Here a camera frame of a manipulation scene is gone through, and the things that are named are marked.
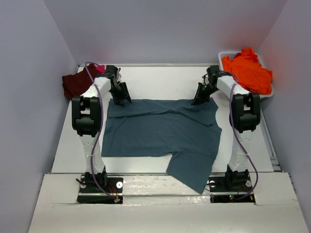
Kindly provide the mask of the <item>teal blue t shirt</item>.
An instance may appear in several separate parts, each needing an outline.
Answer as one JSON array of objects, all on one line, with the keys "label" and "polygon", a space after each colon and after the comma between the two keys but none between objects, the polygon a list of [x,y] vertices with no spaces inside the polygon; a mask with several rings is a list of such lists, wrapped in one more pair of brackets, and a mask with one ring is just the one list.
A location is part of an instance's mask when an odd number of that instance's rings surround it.
[{"label": "teal blue t shirt", "polygon": [[214,100],[111,100],[102,157],[161,157],[171,154],[167,173],[202,194],[217,157],[221,128]]}]

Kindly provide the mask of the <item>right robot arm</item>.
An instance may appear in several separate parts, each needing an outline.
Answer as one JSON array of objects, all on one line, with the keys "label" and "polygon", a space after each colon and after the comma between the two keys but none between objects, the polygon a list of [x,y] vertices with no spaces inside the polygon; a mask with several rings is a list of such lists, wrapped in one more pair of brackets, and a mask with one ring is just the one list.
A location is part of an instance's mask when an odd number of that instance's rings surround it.
[{"label": "right robot arm", "polygon": [[234,136],[231,157],[220,185],[230,191],[237,190],[248,181],[248,165],[254,165],[248,150],[253,132],[260,123],[260,96],[244,89],[235,74],[220,70],[218,65],[208,67],[202,78],[192,105],[208,102],[219,90],[229,98],[229,123]]}]

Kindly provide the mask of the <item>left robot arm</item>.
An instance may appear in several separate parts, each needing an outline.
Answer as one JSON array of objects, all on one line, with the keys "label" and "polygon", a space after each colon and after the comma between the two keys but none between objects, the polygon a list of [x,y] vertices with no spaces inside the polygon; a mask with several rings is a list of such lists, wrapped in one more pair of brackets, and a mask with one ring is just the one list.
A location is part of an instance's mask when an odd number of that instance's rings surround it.
[{"label": "left robot arm", "polygon": [[112,95],[115,105],[124,106],[124,101],[131,102],[131,97],[125,82],[121,81],[121,69],[114,65],[106,65],[103,74],[92,77],[85,66],[91,86],[80,96],[71,100],[72,127],[79,135],[85,153],[86,171],[83,185],[105,193],[107,188],[107,173],[101,157],[99,143],[103,129],[103,97],[106,93]]}]

